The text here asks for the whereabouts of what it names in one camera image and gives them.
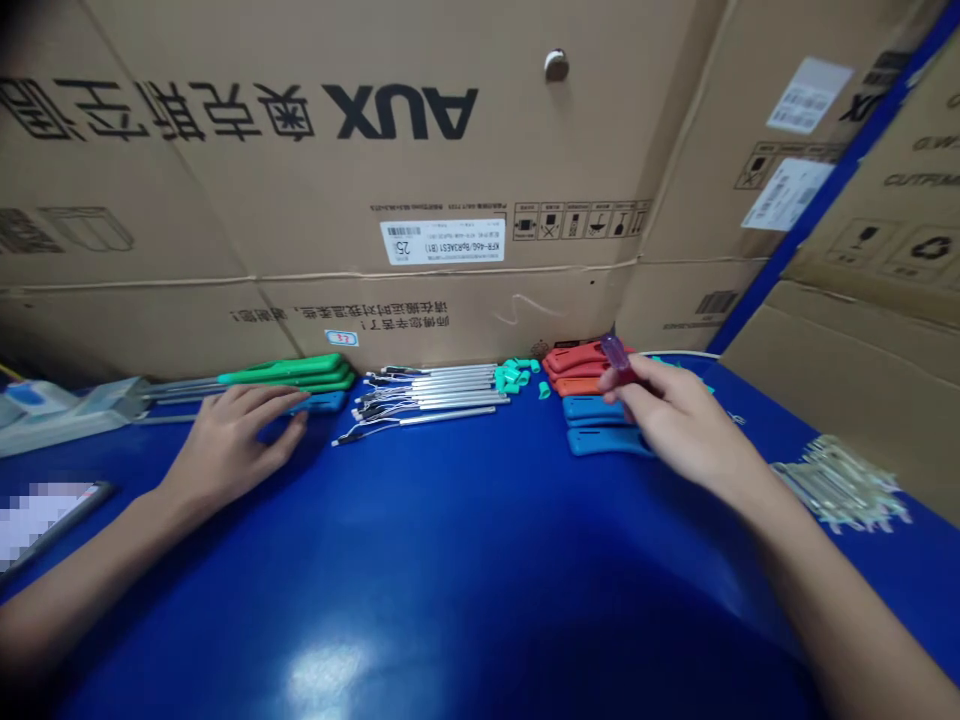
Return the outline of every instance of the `hand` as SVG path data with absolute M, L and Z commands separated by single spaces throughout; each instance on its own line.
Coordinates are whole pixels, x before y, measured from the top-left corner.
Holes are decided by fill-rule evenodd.
M 273 445 L 257 433 L 308 397 L 282 385 L 234 385 L 205 398 L 158 493 L 177 507 L 212 514 L 249 492 L 290 459 L 307 413 L 298 413 Z
M 643 355 L 630 365 L 641 383 L 619 385 L 615 368 L 597 383 L 608 403 L 621 400 L 661 460 L 688 480 L 727 502 L 743 495 L 744 486 L 772 478 L 763 458 L 707 386 L 689 370 Z

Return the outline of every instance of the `cardboard box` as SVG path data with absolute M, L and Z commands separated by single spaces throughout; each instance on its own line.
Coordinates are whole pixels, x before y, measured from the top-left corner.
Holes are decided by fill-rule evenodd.
M 960 527 L 960 331 L 780 282 L 723 364 Z
M 541 272 L 264 281 L 305 355 L 360 369 L 543 357 L 613 326 L 631 265 Z M 356 342 L 355 346 L 338 346 Z
M 79 3 L 21 6 L 0 60 L 0 285 L 243 275 L 175 148 L 139 135 Z
M 640 263 L 617 313 L 617 334 L 638 350 L 704 350 L 763 265 Z
M 190 193 L 209 201 L 243 259 L 243 272 L 227 261 L 224 269 L 276 277 L 406 271 L 409 262 L 391 263 L 384 221 L 502 221 L 496 240 L 480 243 L 496 248 L 446 253 L 416 270 L 632 260 L 724 3 L 83 6 L 124 69 L 78 69 L 87 43 L 68 36 L 53 57 L 39 43 L 43 62 L 21 74 L 78 122 L 75 97 L 56 79 L 117 83 L 105 102 L 128 104 L 130 122 L 150 135 L 98 147 L 183 158 Z M 544 61 L 555 48 L 570 73 L 548 84 Z M 17 130 L 24 152 L 44 145 Z M 50 145 L 57 152 L 44 164 L 75 144 Z M 110 209 L 132 222 L 132 209 Z M 173 199 L 162 210 L 180 212 Z M 153 249 L 176 257 L 205 233 L 167 233 Z M 149 238 L 137 237 L 139 251 Z
M 643 259 L 770 256 L 784 233 L 741 223 L 783 159 L 835 163 L 945 5 L 732 3 L 644 231 Z M 852 72 L 839 94 L 831 66 Z M 814 122 L 817 109 L 825 114 Z
M 343 353 L 360 370 L 542 357 L 607 332 L 632 265 L 168 284 L 0 296 L 7 355 L 80 386 Z
M 955 35 L 786 277 L 960 327 L 958 67 Z
M 255 283 L 18 291 L 0 297 L 4 351 L 68 386 L 206 377 L 297 357 Z M 247 315 L 247 310 L 257 312 Z

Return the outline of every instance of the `red handle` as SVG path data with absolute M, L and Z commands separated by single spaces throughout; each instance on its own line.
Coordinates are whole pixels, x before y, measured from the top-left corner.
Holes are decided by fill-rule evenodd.
M 556 382 L 561 378 L 573 378 L 573 377 L 593 377 L 597 378 L 603 375 L 604 371 L 610 367 L 609 362 L 591 362 L 591 363 L 581 363 L 580 365 L 574 365 L 572 368 L 568 368 L 563 372 L 554 371 L 549 365 L 546 365 L 547 375 L 550 376 L 550 380 Z
M 636 352 L 633 348 L 624 348 L 628 353 Z M 545 363 L 547 367 L 556 373 L 562 373 L 564 370 L 572 368 L 574 365 L 582 365 L 590 362 L 606 362 L 607 356 L 603 354 L 603 348 L 599 342 L 589 343 L 587 345 L 578 345 L 575 348 L 557 348 L 547 353 Z

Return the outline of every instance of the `orange handle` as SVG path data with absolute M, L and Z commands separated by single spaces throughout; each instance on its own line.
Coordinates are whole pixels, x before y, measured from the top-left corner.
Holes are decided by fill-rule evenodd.
M 597 378 L 560 378 L 553 384 L 560 397 L 603 395 L 597 390 Z

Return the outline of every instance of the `white label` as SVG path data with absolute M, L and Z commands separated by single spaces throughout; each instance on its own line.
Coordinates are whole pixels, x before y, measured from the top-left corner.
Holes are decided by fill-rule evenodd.
M 503 262 L 506 222 L 420 220 L 380 223 L 391 265 Z
M 852 76 L 853 68 L 805 58 L 770 114 L 767 127 L 809 135 Z
M 790 230 L 833 168 L 830 163 L 784 158 L 740 226 Z
M 327 333 L 327 342 L 331 345 L 349 345 L 356 347 L 360 343 L 357 341 L 357 334 L 346 332 L 344 330 L 325 330 Z

